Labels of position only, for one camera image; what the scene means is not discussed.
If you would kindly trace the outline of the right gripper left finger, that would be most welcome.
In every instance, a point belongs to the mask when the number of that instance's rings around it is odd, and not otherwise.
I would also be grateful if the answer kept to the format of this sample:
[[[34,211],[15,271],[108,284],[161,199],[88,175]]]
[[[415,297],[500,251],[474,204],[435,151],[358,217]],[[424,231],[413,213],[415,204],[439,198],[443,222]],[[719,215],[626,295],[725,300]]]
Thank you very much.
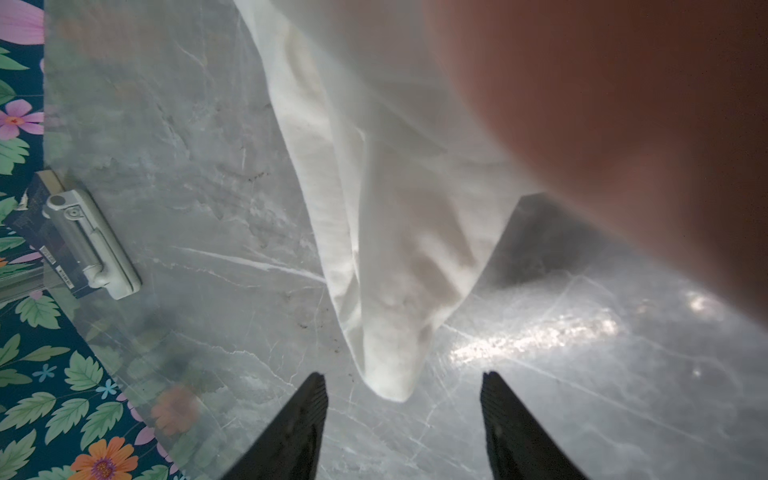
[[[223,479],[315,479],[327,410],[325,378],[314,372]]]

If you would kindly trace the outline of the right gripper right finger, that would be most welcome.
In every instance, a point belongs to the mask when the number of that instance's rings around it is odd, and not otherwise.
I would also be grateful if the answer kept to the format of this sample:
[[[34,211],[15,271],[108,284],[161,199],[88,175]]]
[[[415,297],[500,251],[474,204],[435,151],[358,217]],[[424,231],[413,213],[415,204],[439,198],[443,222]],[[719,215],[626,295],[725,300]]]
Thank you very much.
[[[586,480],[497,372],[483,374],[480,403],[495,480]]]

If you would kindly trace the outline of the white cloth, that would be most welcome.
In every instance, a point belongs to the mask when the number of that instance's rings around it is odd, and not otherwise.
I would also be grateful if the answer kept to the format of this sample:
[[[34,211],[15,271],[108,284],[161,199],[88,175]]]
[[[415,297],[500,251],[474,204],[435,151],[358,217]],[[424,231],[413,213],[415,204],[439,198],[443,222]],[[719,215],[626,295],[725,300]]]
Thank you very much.
[[[441,72],[417,1],[241,1],[364,383],[403,402],[538,186]]]

